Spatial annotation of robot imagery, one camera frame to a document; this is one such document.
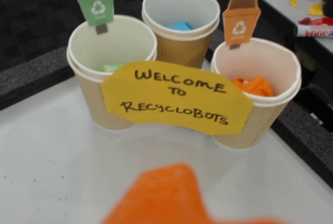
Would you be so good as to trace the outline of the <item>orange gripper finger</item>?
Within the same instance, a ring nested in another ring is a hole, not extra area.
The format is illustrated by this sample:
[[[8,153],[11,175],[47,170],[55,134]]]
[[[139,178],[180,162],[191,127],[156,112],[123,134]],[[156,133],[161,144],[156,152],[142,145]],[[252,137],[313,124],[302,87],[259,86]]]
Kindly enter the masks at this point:
[[[279,223],[277,219],[214,219],[187,164],[147,170],[127,189],[103,223]]]

